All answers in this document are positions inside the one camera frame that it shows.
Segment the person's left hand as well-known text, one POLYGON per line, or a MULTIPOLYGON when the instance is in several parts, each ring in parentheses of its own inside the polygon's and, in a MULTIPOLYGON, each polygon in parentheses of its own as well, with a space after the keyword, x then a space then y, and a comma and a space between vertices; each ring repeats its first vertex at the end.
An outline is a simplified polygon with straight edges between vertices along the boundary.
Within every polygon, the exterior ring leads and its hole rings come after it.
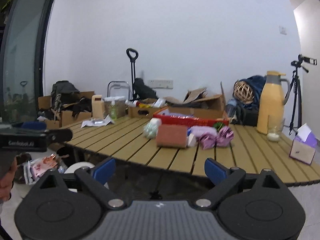
POLYGON ((12 182, 17 170, 17 160, 14 158, 9 171, 1 179, 0 198, 2 202, 6 202, 10 199, 10 192, 12 189, 12 182))

